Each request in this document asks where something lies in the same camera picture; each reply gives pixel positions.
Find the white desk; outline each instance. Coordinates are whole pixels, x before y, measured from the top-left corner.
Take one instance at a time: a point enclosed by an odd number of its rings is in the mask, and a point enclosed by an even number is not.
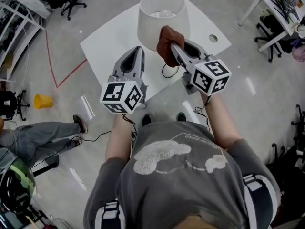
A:
[[[246,12],[246,14],[242,17],[242,19],[238,23],[238,25],[242,26],[243,22],[248,18],[248,16],[256,8],[256,6],[260,3],[260,1],[263,1],[268,6],[269,10],[272,12],[272,14],[276,17],[276,19],[282,25],[284,31],[281,34],[279,34],[278,36],[276,36],[275,38],[273,38],[271,41],[267,42],[262,47],[260,47],[258,49],[259,52],[265,50],[266,48],[270,47],[272,44],[278,42],[286,35],[292,35],[295,31],[295,28],[297,27],[297,26],[294,26],[293,28],[290,28],[290,25],[287,23],[286,19],[275,9],[276,5],[271,0],[254,0],[254,2],[250,6],[250,8]],[[305,15],[305,5],[303,5],[300,8],[296,7],[296,12],[297,12],[299,18],[302,20],[302,18]]]
[[[231,45],[207,16],[189,0],[185,0],[185,2],[191,27],[190,40],[203,46],[209,54],[213,55],[219,54]],[[102,86],[112,74],[115,62],[130,48],[142,46],[145,52],[145,71],[142,78],[144,83],[148,85],[146,93],[146,100],[148,100],[179,80],[184,69],[180,67],[178,73],[170,79],[162,76],[161,70],[164,66],[164,60],[157,52],[148,50],[138,40],[138,14],[139,5],[137,4],[97,29],[81,42],[81,47]],[[217,36],[218,42],[209,40],[211,34]]]

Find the white lampshade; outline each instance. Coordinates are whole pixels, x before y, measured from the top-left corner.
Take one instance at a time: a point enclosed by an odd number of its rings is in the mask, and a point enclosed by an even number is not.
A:
[[[138,38],[150,50],[157,51],[162,27],[169,25],[186,39],[190,24],[184,0],[141,0],[138,20]]]

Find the shoe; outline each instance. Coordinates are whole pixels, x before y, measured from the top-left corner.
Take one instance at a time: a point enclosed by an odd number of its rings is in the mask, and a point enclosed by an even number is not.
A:
[[[149,123],[152,122],[152,118],[149,114],[146,114],[143,116],[143,119],[142,119],[142,126],[146,126],[148,125]]]
[[[84,122],[82,121],[81,117],[79,115],[73,115],[73,120],[74,120],[74,123],[77,123],[80,125],[80,128],[81,128],[81,133],[87,133],[88,132],[88,129],[87,127],[85,126]]]
[[[176,121],[186,121],[186,116],[184,113],[180,112],[177,114]]]
[[[75,140],[72,140],[72,141],[75,143],[74,147],[77,147],[77,146],[82,144],[82,140],[81,139],[75,139]]]

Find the gray floor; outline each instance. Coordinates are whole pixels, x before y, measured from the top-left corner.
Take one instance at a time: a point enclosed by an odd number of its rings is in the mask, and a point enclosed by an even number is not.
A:
[[[49,51],[57,86],[85,60],[80,42],[114,16],[140,0],[83,0],[87,8],[73,9],[71,21],[56,10],[47,20]],[[265,162],[271,154],[271,143],[289,145],[294,129],[290,122],[295,118],[295,104],[305,106],[304,63],[283,54],[269,64],[267,52],[259,53],[254,37],[259,35],[255,24],[261,9],[257,8],[242,27],[237,21],[253,0],[190,0],[202,10],[229,39],[232,46],[218,55],[233,72],[223,97],[238,129],[249,141],[254,151]],[[51,109],[34,109],[25,112],[27,122],[71,122],[73,114],[85,119],[89,132],[84,137],[95,139],[101,132],[109,131],[113,116],[99,104],[101,87],[89,64],[85,62],[58,88],[54,84],[49,65],[46,34],[41,31],[30,44],[29,66],[27,51],[19,62],[10,88],[27,89],[26,99],[33,104],[35,94],[54,98]],[[87,99],[88,115],[82,99]],[[185,111],[182,102],[202,106],[199,95],[187,96],[180,82],[176,82],[148,102],[148,108],[134,114],[136,120],[149,112],[156,120],[174,119]],[[60,166],[37,177],[38,195],[34,196],[47,212],[66,219],[74,228],[82,228],[82,214],[99,167],[104,160],[108,135],[95,143],[82,146],[60,156]],[[78,174],[85,188],[75,181],[70,169]]]

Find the yellow cup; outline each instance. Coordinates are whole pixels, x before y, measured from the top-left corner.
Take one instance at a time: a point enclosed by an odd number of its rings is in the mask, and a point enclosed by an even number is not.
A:
[[[36,94],[34,98],[34,106],[37,109],[51,108],[53,106],[53,98],[45,95]]]

